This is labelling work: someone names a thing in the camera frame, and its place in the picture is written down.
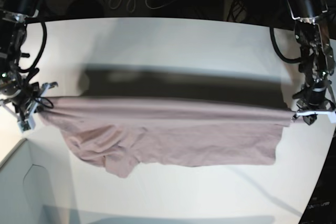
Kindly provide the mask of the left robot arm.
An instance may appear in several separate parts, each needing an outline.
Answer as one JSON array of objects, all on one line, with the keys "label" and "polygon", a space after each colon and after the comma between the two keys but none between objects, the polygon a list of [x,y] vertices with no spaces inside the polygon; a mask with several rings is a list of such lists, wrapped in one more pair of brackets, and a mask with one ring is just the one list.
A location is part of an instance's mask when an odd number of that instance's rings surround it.
[{"label": "left robot arm", "polygon": [[335,59],[330,44],[326,0],[286,0],[291,18],[295,21],[295,38],[300,45],[301,56],[286,58],[276,44],[274,29],[270,29],[271,42],[278,57],[291,64],[305,76],[305,82],[292,98],[298,110],[292,120],[302,118],[307,125],[313,124],[318,115],[327,115],[335,123],[335,98],[332,82]]}]

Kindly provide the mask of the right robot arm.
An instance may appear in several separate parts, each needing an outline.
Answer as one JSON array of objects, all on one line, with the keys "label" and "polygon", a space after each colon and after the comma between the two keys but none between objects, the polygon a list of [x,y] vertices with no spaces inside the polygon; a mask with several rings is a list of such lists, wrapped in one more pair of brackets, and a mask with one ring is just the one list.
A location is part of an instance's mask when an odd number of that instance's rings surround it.
[{"label": "right robot arm", "polygon": [[11,103],[14,109],[8,112],[17,118],[18,123],[28,124],[32,114],[39,109],[53,108],[53,104],[44,97],[45,92],[56,87],[56,82],[40,86],[31,79],[39,72],[37,64],[47,42],[47,27],[40,18],[43,37],[40,50],[30,65],[23,69],[19,62],[29,58],[29,53],[21,51],[27,38],[27,20],[37,18],[43,0],[1,0],[1,107]]}]

